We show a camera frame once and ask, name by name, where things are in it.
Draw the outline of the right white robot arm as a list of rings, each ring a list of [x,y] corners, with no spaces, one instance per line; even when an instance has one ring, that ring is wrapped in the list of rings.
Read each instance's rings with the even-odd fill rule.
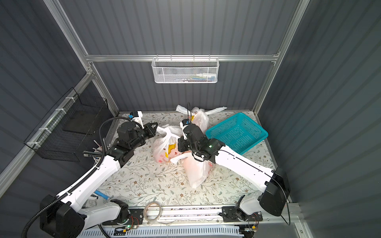
[[[178,140],[179,151],[190,151],[198,162],[210,161],[237,173],[251,182],[258,191],[243,195],[235,206],[236,216],[246,221],[256,212],[265,211],[270,215],[282,216],[290,194],[290,184],[286,172],[277,168],[261,166],[218,139],[209,139],[195,124],[181,125],[183,136]]]

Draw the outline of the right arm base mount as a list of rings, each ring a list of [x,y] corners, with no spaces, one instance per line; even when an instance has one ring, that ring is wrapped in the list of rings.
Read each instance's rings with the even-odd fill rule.
[[[235,206],[223,206],[221,211],[218,213],[222,217],[223,222],[232,223],[232,222],[261,222],[263,221],[263,216],[261,212],[255,212],[252,215],[247,215],[239,208]]]

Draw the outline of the teal plastic basket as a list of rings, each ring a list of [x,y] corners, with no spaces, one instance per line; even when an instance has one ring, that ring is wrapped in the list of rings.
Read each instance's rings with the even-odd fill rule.
[[[209,139],[215,138],[232,150],[244,155],[268,137],[268,132],[253,119],[237,113],[206,131]]]

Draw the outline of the white plastic bag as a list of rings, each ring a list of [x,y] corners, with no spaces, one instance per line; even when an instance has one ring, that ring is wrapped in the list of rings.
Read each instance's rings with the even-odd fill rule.
[[[181,155],[178,150],[178,139],[183,135],[180,126],[164,125],[157,127],[156,132],[160,135],[153,144],[153,157],[157,163],[170,162]]]

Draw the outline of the clear plastic bag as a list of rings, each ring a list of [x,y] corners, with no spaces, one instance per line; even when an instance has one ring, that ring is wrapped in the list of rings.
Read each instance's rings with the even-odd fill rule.
[[[170,159],[170,162],[173,164],[177,164],[178,161],[182,161],[191,188],[199,187],[214,168],[214,164],[210,161],[197,161],[191,152],[185,152]]]

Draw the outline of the cartoon printed plastic bag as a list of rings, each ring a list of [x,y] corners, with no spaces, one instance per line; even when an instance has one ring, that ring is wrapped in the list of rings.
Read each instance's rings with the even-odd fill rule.
[[[199,126],[201,131],[205,133],[209,127],[210,119],[209,116],[212,114],[216,114],[226,110],[227,107],[219,107],[213,110],[205,111],[205,109],[200,109],[198,107],[194,107],[192,110],[188,110],[187,108],[177,105],[176,111],[182,114],[189,115],[193,124]]]

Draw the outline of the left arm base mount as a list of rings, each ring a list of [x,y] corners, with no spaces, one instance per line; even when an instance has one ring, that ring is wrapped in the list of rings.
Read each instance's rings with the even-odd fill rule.
[[[103,226],[127,226],[127,225],[133,225],[138,226],[141,225],[143,222],[143,209],[139,208],[129,208],[124,209],[121,211],[121,213],[118,215],[118,217],[115,220],[106,221],[103,222]]]

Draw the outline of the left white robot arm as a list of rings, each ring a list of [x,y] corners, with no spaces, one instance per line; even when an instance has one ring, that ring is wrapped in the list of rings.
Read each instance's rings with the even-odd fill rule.
[[[118,138],[94,167],[56,196],[48,195],[42,200],[36,215],[40,229],[54,238],[76,238],[82,231],[104,222],[127,223],[129,206],[121,200],[110,199],[91,208],[83,205],[103,182],[128,163],[135,149],[156,135],[157,127],[157,123],[141,126],[134,121],[121,124]]]

